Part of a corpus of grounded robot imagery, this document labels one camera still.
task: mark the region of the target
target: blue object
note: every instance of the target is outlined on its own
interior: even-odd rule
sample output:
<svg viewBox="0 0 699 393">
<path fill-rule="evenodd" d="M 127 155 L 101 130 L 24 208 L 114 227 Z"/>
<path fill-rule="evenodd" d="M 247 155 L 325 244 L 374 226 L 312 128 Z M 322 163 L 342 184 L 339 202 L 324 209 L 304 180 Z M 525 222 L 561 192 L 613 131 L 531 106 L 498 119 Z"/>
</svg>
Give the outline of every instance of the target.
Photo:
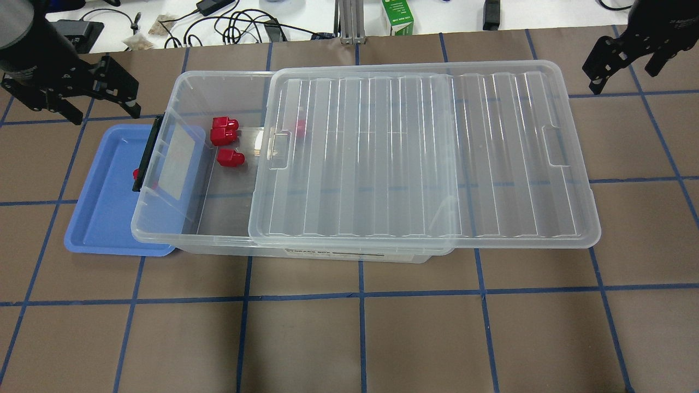
<svg viewBox="0 0 699 393">
<path fill-rule="evenodd" d="M 150 125 L 119 124 L 102 137 L 64 244 L 71 252 L 163 257 L 175 248 L 131 235 L 138 193 L 131 191 Z"/>
</svg>

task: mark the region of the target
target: translucent plastic lid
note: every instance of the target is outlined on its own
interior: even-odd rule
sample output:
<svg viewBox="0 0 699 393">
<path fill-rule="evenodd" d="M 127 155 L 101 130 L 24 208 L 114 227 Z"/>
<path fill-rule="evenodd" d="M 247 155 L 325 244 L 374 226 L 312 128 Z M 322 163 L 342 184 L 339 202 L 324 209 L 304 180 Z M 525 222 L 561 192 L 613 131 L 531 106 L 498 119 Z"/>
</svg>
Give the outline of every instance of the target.
<svg viewBox="0 0 699 393">
<path fill-rule="evenodd" d="M 252 198 L 287 248 L 585 248 L 600 225 L 550 62 L 285 69 Z"/>
</svg>

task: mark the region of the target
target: metal bracket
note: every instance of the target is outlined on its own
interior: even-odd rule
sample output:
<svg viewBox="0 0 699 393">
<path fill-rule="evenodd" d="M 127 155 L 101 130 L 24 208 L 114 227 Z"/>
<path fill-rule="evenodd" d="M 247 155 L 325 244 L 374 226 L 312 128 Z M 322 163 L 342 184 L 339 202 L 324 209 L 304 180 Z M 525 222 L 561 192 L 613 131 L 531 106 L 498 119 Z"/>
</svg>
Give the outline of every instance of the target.
<svg viewBox="0 0 699 393">
<path fill-rule="evenodd" d="M 364 0 L 335 0 L 335 35 L 345 45 L 364 43 Z"/>
</svg>

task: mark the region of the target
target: robotic arm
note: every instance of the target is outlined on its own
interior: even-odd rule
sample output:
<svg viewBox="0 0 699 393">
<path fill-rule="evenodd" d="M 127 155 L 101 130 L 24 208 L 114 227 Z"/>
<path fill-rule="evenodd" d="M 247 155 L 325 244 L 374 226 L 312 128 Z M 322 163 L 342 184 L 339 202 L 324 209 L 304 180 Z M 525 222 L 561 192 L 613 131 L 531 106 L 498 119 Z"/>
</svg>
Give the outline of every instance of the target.
<svg viewBox="0 0 699 393">
<path fill-rule="evenodd" d="M 646 72 L 657 76 L 680 50 L 690 50 L 699 38 L 698 0 L 635 0 L 628 27 L 618 38 L 597 40 L 582 70 L 590 90 L 600 94 L 614 73 L 641 56 L 653 54 Z"/>
<path fill-rule="evenodd" d="M 81 60 L 44 18 L 48 3 L 0 1 L 1 86 L 30 109 L 60 113 L 74 124 L 82 122 L 82 112 L 67 97 L 112 101 L 138 118 L 138 81 L 109 55 L 97 64 Z"/>
</svg>

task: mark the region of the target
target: brown tiled floor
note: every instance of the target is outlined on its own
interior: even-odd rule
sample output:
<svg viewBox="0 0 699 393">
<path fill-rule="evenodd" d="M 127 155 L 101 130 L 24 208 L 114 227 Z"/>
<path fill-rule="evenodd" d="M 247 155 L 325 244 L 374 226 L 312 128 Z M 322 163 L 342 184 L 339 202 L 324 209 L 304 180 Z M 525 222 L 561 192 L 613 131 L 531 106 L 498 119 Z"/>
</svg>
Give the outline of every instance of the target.
<svg viewBox="0 0 699 393">
<path fill-rule="evenodd" d="M 585 96 L 580 66 L 605 34 L 612 29 L 529 32 L 537 57 L 559 64 L 569 93 Z M 532 58 L 526 31 L 443 40 L 450 61 Z M 187 69 L 356 61 L 355 47 L 337 41 L 269 48 L 192 48 Z M 638 73 L 641 86 L 697 89 L 690 76 L 699 73 L 698 53 L 680 53 L 657 78 Z M 162 112 L 185 50 L 115 58 L 141 82 L 143 113 Z M 442 62 L 444 53 L 439 35 L 370 37 L 359 59 Z M 620 71 L 605 92 L 630 95 L 571 101 L 603 227 L 594 252 L 457 250 L 418 265 L 249 262 L 178 251 L 140 265 L 138 257 L 71 254 L 64 233 L 104 131 L 150 120 L 88 121 L 64 187 L 80 127 L 13 124 L 57 119 L 15 102 L 0 124 L 0 359 L 8 360 L 0 392 L 110 392 L 117 385 L 119 392 L 485 393 L 498 386 L 502 393 L 610 393 L 624 391 L 625 374 L 639 393 L 699 389 L 696 217 L 630 72 Z M 699 176 L 692 132 L 699 118 L 688 110 L 699 106 L 697 97 L 647 96 L 682 176 Z M 2 110 L 7 102 L 0 90 Z M 125 113 L 96 102 L 90 116 Z M 699 180 L 684 184 L 698 207 Z"/>
</svg>

